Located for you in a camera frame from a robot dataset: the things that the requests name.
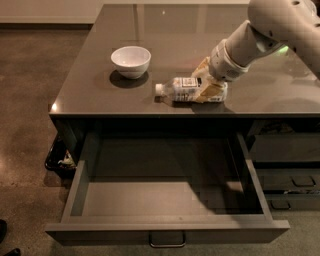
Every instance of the bottle label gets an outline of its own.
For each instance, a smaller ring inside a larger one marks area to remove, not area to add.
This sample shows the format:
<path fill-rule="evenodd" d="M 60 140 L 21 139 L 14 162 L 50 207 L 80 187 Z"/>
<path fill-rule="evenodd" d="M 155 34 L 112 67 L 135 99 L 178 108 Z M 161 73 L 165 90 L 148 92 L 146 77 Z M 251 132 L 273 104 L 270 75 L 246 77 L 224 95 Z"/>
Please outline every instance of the bottle label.
<path fill-rule="evenodd" d="M 194 101 L 201 85 L 200 78 L 178 77 L 174 79 L 174 101 Z"/>

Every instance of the dark floor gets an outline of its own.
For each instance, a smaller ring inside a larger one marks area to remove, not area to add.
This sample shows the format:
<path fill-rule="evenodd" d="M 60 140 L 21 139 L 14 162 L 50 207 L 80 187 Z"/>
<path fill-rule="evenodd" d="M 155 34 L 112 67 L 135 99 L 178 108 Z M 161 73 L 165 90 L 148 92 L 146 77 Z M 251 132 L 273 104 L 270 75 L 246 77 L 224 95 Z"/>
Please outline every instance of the dark floor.
<path fill-rule="evenodd" d="M 56 130 L 48 116 L 86 30 L 0 30 L 0 218 L 8 233 L 0 255 L 318 255 L 320 212 L 276 212 L 291 229 L 270 244 L 63 247 L 44 232 L 59 222 L 68 183 L 44 167 Z"/>

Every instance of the drawer handle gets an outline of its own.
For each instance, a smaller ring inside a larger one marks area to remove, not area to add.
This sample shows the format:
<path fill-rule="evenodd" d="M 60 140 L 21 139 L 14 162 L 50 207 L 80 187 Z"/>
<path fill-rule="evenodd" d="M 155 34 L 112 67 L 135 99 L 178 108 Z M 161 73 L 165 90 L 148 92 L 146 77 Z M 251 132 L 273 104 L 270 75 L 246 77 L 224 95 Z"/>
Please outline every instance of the drawer handle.
<path fill-rule="evenodd" d="M 182 232 L 182 243 L 181 244 L 154 244 L 152 242 L 152 235 L 149 233 L 149 244 L 152 248 L 182 248 L 186 245 L 186 234 Z"/>
<path fill-rule="evenodd" d="M 291 210 L 291 205 L 290 205 L 289 202 L 287 202 L 287 205 L 288 205 L 287 207 L 276 207 L 276 206 L 274 206 L 273 201 L 271 200 L 272 209 L 277 210 L 277 211 L 288 211 L 288 210 Z"/>
<path fill-rule="evenodd" d="M 315 182 L 315 180 L 311 176 L 310 176 L 310 180 L 311 180 L 312 184 L 298 184 L 297 182 L 295 182 L 295 180 L 293 178 L 291 178 L 293 185 L 295 185 L 297 188 L 315 187 L 317 185 L 317 183 Z"/>

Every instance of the reflective table surface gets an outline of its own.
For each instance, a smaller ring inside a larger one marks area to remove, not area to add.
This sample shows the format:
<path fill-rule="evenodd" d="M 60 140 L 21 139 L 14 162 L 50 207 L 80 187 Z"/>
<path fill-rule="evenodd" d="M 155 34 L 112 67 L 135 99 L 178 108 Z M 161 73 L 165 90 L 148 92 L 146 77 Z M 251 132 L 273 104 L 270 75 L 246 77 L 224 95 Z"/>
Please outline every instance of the reflective table surface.
<path fill-rule="evenodd" d="M 320 117 L 320 82 L 291 50 L 251 65 L 229 83 L 224 103 L 169 106 L 155 84 L 190 76 L 245 19 L 246 5 L 104 5 L 50 111 L 51 118 L 88 116 Z M 152 59 L 139 79 L 122 77 L 116 49 L 138 45 Z"/>

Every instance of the black object on floor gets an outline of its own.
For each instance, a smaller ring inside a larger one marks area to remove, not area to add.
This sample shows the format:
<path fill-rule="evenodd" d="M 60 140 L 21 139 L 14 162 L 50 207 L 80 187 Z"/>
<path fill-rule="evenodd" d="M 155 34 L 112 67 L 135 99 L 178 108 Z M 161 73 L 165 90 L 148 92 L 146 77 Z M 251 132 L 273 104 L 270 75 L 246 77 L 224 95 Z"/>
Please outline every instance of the black object on floor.
<path fill-rule="evenodd" d="M 59 163 L 66 156 L 67 148 L 59 135 L 53 141 L 45 161 L 48 171 L 54 171 L 61 179 L 73 179 L 76 167 Z"/>
<path fill-rule="evenodd" d="M 0 220 L 0 244 L 7 234 L 7 222 Z"/>
<path fill-rule="evenodd" d="M 20 255 L 21 255 L 20 249 L 19 248 L 15 248 L 15 249 L 13 249 L 12 251 L 6 253 L 3 256 L 20 256 Z"/>

